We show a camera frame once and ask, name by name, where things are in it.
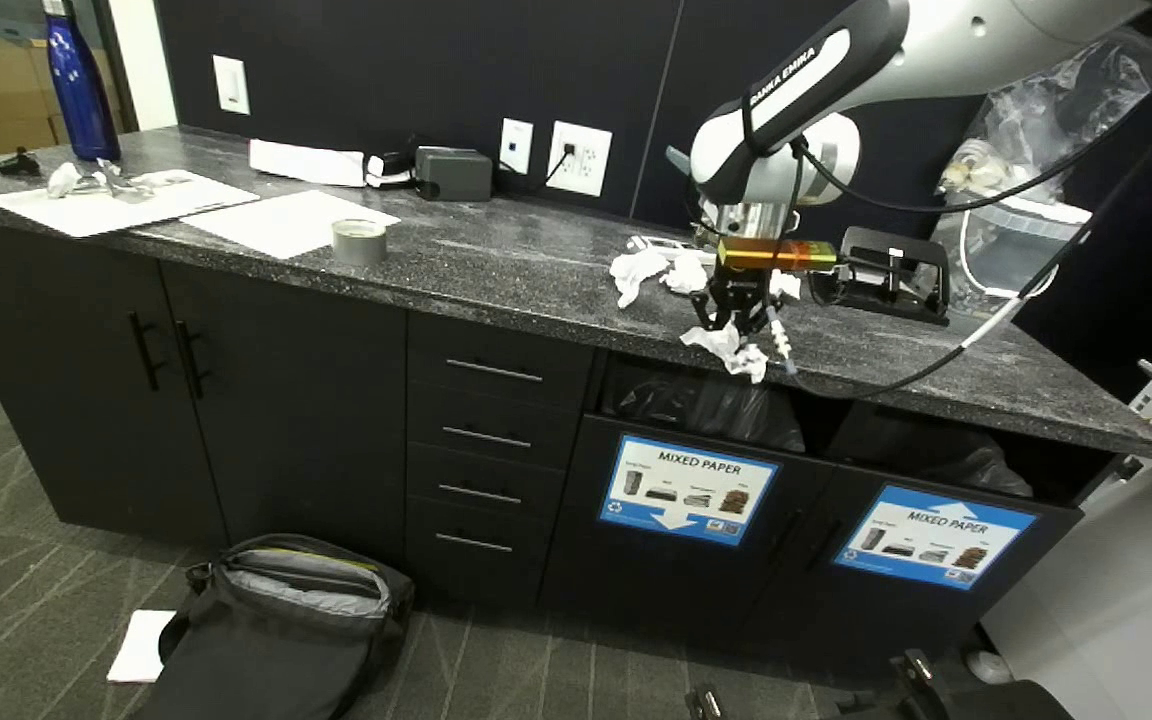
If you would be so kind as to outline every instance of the gray countertop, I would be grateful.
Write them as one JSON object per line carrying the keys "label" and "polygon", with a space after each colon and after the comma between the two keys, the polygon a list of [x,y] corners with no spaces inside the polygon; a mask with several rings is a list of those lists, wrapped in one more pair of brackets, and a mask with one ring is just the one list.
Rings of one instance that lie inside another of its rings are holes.
{"label": "gray countertop", "polygon": [[[41,151],[41,161],[42,167],[54,167],[63,151],[53,149]],[[123,135],[123,167],[193,167],[256,195],[304,189],[256,177],[243,142],[211,131],[171,129]],[[681,334],[696,326],[689,300],[647,284],[633,310],[614,311],[607,266],[633,233],[647,229],[519,199],[443,205],[411,193],[339,195],[398,217],[386,233],[386,257],[320,248],[278,266],[184,224],[152,224],[74,245],[102,245],[136,257],[720,373],[703,351],[681,348]],[[869,399],[978,427],[1049,435],[1061,444],[1152,455],[1152,427],[1145,420],[1018,330],[996,334],[945,373],[904,392],[882,392],[882,384],[945,355],[972,334],[972,326],[974,322],[953,318],[947,330],[934,330],[855,310],[791,305],[782,310],[782,330],[795,344],[798,373],[788,376],[776,364],[769,382],[814,397]]]}

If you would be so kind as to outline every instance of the electrical socket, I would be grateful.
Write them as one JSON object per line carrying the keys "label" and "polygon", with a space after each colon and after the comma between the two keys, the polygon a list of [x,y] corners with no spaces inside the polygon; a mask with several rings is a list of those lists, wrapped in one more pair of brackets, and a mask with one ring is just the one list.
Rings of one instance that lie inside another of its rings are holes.
{"label": "electrical socket", "polygon": [[502,115],[500,126],[500,166],[517,177],[530,171],[530,126]]}
{"label": "electrical socket", "polygon": [[554,119],[549,142],[542,184],[558,193],[602,195],[607,161],[611,161],[611,131]]}
{"label": "electrical socket", "polygon": [[221,107],[233,115],[252,115],[249,64],[233,55],[211,55],[211,75]]}

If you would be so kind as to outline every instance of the black backpack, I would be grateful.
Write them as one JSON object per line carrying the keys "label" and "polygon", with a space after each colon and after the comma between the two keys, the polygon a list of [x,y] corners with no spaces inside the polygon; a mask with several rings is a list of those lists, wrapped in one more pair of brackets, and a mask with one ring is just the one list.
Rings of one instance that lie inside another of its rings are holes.
{"label": "black backpack", "polygon": [[396,655],[411,579],[308,538],[256,538],[189,571],[144,720],[332,720]]}

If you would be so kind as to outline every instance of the sticker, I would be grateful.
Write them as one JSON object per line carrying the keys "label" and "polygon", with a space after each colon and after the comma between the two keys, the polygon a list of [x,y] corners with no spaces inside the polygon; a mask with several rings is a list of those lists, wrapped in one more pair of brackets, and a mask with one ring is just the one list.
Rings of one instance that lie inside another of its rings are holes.
{"label": "sticker", "polygon": [[1031,513],[887,485],[837,565],[972,593],[1031,521]]}
{"label": "sticker", "polygon": [[736,548],[779,466],[621,435],[602,523]]}

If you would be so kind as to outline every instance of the drawer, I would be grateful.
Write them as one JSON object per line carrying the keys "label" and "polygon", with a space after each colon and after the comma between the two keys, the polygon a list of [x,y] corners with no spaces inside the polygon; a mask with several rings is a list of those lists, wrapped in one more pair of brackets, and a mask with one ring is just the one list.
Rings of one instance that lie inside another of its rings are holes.
{"label": "drawer", "polygon": [[542,523],[502,523],[490,513],[414,504],[406,523],[406,565],[423,593],[530,608],[549,551]]}
{"label": "drawer", "polygon": [[510,466],[565,468],[581,411],[510,404],[510,397],[479,399],[465,392],[406,392],[406,440],[461,450]]}
{"label": "drawer", "polygon": [[485,326],[411,318],[411,389],[508,397],[510,404],[581,409],[590,351]]}
{"label": "drawer", "polygon": [[553,513],[565,492],[565,471],[411,444],[406,489],[411,499],[429,499],[439,508],[495,513],[553,523]]}

